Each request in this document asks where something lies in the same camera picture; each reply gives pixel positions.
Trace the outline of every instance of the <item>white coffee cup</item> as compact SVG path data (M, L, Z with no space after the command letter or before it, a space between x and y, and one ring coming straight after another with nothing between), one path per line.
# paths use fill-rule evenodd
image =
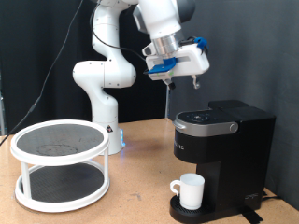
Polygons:
M179 185L179 203L189 210L196 210L201 207L204 194L205 179L197 174L185 174L180 180L170 183L170 189L178 196L178 191L174 189Z

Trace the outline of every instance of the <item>two-tier stand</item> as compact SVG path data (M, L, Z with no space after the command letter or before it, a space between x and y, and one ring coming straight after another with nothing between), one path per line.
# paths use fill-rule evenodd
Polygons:
M21 161L16 197L41 212L66 212L100 199L109 188L108 133L82 120L38 123L16 133L11 153ZM91 159L104 153L105 166ZM28 169L28 163L35 166Z

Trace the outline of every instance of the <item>cup handle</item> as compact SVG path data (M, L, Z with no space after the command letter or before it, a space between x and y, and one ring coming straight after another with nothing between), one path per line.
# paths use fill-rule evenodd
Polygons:
M176 193L178 196L178 191L176 189L174 189L175 185L180 185L180 180L174 180L170 183L170 190L173 191L174 193Z

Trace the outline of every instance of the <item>blue gripper part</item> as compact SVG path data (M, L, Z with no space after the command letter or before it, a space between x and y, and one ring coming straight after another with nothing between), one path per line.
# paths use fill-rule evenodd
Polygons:
M163 61L164 64L157 64L151 70L149 70L149 74L168 72L177 64L177 59L175 57L170 59L163 59Z
M197 37L194 39L194 43L198 43L197 48L200 48L204 51L205 47L208 49L207 41L203 37Z

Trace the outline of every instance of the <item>gray wall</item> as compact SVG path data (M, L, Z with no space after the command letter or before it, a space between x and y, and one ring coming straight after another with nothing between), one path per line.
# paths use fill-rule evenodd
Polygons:
M204 37L210 69L201 89L176 77L169 118L236 99L277 116L266 187L299 209L299 1L196 0L185 37Z

